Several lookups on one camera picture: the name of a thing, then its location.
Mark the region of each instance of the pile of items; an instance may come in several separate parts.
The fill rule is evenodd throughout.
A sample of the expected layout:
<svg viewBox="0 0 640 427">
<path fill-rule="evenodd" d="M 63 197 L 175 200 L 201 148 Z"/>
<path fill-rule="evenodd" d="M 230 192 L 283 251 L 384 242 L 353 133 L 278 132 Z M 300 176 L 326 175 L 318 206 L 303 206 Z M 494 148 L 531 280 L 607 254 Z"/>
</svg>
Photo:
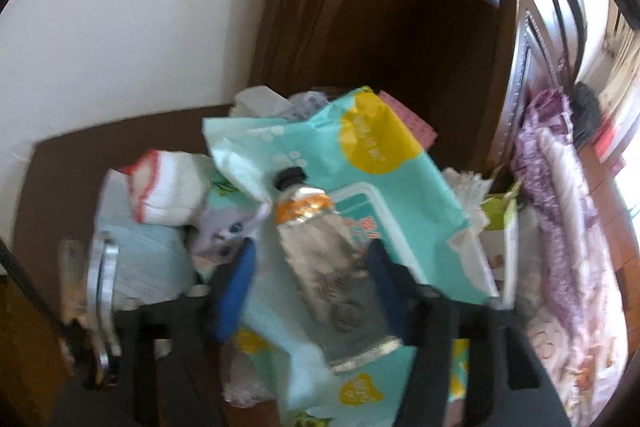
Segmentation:
<svg viewBox="0 0 640 427">
<path fill-rule="evenodd" d="M 95 230 L 120 248 L 115 309 L 174 299 L 253 239 L 242 327 L 221 350 L 233 405 L 275 398 L 291 426 L 393 423 L 416 351 L 378 302 L 364 259 L 372 241 L 450 299 L 494 309 L 529 302 L 518 285 L 516 198 L 522 182 L 536 195 L 530 150 L 514 161 L 521 181 L 489 194 L 492 179 L 440 172 L 426 154 L 433 129 L 366 87 L 333 101 L 253 87 L 237 95 L 229 118 L 204 121 L 203 133 L 210 156 L 151 151 L 109 172 Z M 559 316 L 573 335 L 583 322 L 570 304 Z M 529 308 L 534 324 L 540 306 Z M 468 346 L 459 339 L 452 348 L 447 425 L 463 418 Z M 586 355 L 572 346 L 574 367 Z M 562 373 L 556 366 L 550 374 Z M 569 410 L 575 396 L 563 392 Z"/>
</svg>

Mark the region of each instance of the teal wet wipes package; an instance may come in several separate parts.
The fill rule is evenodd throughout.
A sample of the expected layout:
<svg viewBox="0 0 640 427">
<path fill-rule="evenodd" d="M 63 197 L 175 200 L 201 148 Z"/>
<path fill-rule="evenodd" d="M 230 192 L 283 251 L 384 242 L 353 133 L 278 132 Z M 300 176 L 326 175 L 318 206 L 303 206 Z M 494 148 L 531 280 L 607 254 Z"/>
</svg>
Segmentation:
<svg viewBox="0 0 640 427">
<path fill-rule="evenodd" d="M 379 237 L 417 281 L 453 299 L 486 300 L 449 246 L 468 228 L 458 201 L 409 130 L 369 89 L 335 100 L 307 121 L 214 118 L 205 121 L 204 134 L 217 169 L 251 198 L 273 200 L 276 174 L 300 166 L 308 183 L 334 200 L 356 241 Z M 414 348 L 335 375 L 308 334 L 314 320 L 284 261 L 273 217 L 262 224 L 257 248 L 243 322 L 271 346 L 282 424 L 311 417 L 330 419 L 332 427 L 392 425 Z"/>
</svg>

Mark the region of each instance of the yellow circle label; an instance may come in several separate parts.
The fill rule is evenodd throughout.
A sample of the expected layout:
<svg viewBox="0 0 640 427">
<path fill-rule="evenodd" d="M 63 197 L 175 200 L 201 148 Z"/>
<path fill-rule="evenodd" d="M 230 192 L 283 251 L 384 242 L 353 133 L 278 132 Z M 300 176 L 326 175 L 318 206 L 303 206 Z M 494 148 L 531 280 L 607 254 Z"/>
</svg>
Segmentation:
<svg viewBox="0 0 640 427">
<path fill-rule="evenodd" d="M 240 351 L 248 355 L 255 355 L 269 348 L 267 341 L 253 331 L 241 328 L 236 333 L 236 343 Z"/>
<path fill-rule="evenodd" d="M 357 407 L 370 402 L 379 402 L 385 397 L 373 385 L 371 376 L 360 373 L 344 384 L 340 390 L 340 401 L 345 405 Z"/>
<path fill-rule="evenodd" d="M 422 152 L 422 147 L 391 108 L 370 91 L 354 96 L 342 117 L 340 147 L 355 168 L 386 174 Z"/>
</svg>

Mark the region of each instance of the wooden floor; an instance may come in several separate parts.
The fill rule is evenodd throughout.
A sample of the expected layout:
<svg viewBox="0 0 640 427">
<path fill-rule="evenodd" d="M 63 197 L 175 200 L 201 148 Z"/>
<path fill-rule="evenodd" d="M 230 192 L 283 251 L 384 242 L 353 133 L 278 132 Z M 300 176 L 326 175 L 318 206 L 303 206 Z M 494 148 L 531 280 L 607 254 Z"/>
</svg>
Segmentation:
<svg viewBox="0 0 640 427">
<path fill-rule="evenodd" d="M 58 339 L 49 324 L 14 282 L 1 277 L 0 401 L 11 404 L 25 426 L 40 427 L 49 418 L 55 390 L 66 378 Z"/>
<path fill-rule="evenodd" d="M 629 356 L 640 347 L 640 251 L 631 217 L 610 172 L 598 161 L 592 146 L 580 150 L 580 159 L 604 233 L 613 269 L 623 295 Z"/>
</svg>

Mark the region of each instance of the purple fabric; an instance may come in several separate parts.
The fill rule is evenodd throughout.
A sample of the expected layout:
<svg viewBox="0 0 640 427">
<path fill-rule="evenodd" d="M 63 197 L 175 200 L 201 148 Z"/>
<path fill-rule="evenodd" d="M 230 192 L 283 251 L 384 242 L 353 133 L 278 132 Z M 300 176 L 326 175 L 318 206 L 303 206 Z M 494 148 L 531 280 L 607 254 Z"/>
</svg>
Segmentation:
<svg viewBox="0 0 640 427">
<path fill-rule="evenodd" d="M 582 324 L 583 313 L 572 271 L 571 251 L 562 226 L 562 212 L 551 169 L 538 145 L 536 132 L 546 127 L 560 143 L 572 142 L 569 100 L 558 90 L 540 92 L 527 107 L 524 123 L 514 144 L 511 170 L 522 179 L 532 200 L 544 235 L 546 271 L 543 274 L 547 306 L 571 333 Z M 585 213 L 585 225 L 593 219 Z"/>
</svg>

